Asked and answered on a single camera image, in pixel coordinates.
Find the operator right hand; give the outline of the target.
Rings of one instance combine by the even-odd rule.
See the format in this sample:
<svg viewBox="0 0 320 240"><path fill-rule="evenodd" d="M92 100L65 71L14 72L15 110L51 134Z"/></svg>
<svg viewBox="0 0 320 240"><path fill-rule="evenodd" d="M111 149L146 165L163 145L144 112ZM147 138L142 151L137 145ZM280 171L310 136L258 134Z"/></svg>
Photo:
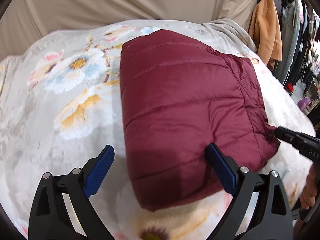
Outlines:
<svg viewBox="0 0 320 240"><path fill-rule="evenodd" d="M317 196L317 183L316 183L316 168L312 164L309 170L309 174L306 178L306 185L300 197L300 203L303 209L308 210L313 207L316 202Z"/></svg>

